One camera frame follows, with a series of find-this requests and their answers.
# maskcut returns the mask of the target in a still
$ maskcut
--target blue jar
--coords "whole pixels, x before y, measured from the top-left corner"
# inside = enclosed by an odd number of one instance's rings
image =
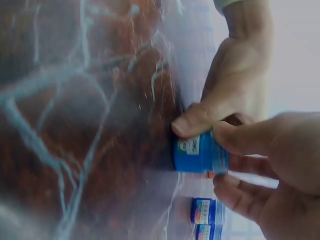
[[[198,225],[195,240],[221,240],[222,225]]]
[[[222,225],[225,223],[226,207],[219,200],[193,198],[190,220],[193,224]]]
[[[178,172],[224,174],[229,168],[229,153],[216,142],[212,131],[187,140],[176,136],[173,155]]]

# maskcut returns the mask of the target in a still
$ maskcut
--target fingernail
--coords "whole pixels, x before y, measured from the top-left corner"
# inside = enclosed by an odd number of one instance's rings
[[[230,175],[225,175],[224,176],[224,181],[227,183],[227,184],[230,184],[232,186],[235,186],[237,187],[240,183],[240,180],[233,177],[233,176],[230,176]]]
[[[182,134],[186,133],[189,129],[189,124],[183,117],[179,117],[178,119],[176,119],[172,123],[172,126],[175,127]]]

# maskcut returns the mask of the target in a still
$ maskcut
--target marble surface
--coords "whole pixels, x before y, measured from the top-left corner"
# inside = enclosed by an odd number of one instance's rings
[[[212,0],[0,1],[3,240],[191,240],[204,175],[171,121],[216,52]]]

